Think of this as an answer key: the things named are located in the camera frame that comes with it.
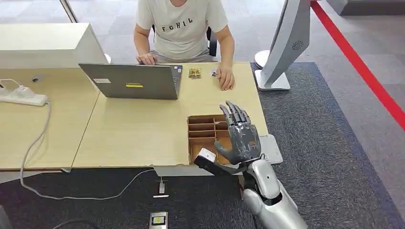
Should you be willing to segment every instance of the black cable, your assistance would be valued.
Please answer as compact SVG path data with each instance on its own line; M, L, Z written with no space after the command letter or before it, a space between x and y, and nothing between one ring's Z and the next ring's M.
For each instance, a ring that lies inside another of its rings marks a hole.
M86 219L71 219L71 220L68 220L68 221L65 221L65 222L59 224L58 226L56 226L56 227L54 227L52 229L60 229L63 226L66 226L66 225L69 225L69 224L72 224L72 223L87 224L87 225L91 226L92 229L100 229L95 223L93 223L91 221L88 221Z

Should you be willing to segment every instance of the laptop lid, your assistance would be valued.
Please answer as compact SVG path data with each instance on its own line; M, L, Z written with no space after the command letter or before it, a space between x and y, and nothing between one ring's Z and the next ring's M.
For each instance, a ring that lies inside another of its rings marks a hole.
M106 97L178 99L170 66L79 64Z

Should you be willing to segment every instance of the white cable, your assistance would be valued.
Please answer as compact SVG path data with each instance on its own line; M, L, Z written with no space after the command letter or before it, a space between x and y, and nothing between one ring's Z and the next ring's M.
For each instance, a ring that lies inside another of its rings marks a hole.
M0 79L0 82L1 82L1 81L13 81L14 83L18 84L18 86L22 86L21 83L15 81L15 80L13 80L13 79Z
M46 129L48 128L49 119L51 118L51 102L48 101L47 104L48 104L48 109L49 109L49 110L48 110L48 116L47 116L47 118L46 118L46 123L45 123L45 125L44 125L44 127L43 127L43 130L42 130L41 134L40 134L40 135L31 143L31 145L28 147L27 152L26 152L25 155L24 155L24 159L22 160L22 164L21 164L21 168L20 168L20 183L21 183L21 186L23 186L24 188L26 188L26 189L28 189L28 190L34 192L35 194L37 194L37 195L40 196L40 197L49 198L49 199L106 200L106 199L113 199L113 198L117 198L117 197L121 196L121 194L124 193L124 191L129 187L129 185L131 185L132 182L133 182L139 175L141 175L142 173L146 173L146 172L149 172L149 171L154 171L154 169L149 169L149 170L145 170L145 171L142 171L142 172L136 174L136 176L134 176L134 178L132 178L132 180L127 184L127 186L125 186L125 188L124 188L120 193L118 193L118 194L115 195L115 196L110 196L110 197L105 197L105 198L93 198L93 197L52 197L52 196L43 195L43 194L39 193L37 190L35 190L34 188L32 188L32 187L30 187L30 186L24 184L24 165L25 165L25 161L27 160L27 157L28 157L28 154L29 154L31 148L35 145L35 143L37 143L37 142L41 139L41 137L43 136L43 134L45 134L45 131L46 131Z

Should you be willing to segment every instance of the small package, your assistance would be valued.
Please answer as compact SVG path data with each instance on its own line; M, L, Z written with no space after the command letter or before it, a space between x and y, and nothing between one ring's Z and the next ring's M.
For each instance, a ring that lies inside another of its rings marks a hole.
M201 68L191 68L189 72L190 79L201 79Z

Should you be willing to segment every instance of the black chair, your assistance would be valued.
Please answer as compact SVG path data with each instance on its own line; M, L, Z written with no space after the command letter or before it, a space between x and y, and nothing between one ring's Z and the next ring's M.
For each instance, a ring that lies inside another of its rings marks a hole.
M152 25L153 32L156 33L155 31L155 25ZM218 40L215 37L215 33L212 32L211 28L208 27L207 29L207 39L210 42L208 49L210 50L210 55L211 56L216 56L216 49L218 45Z

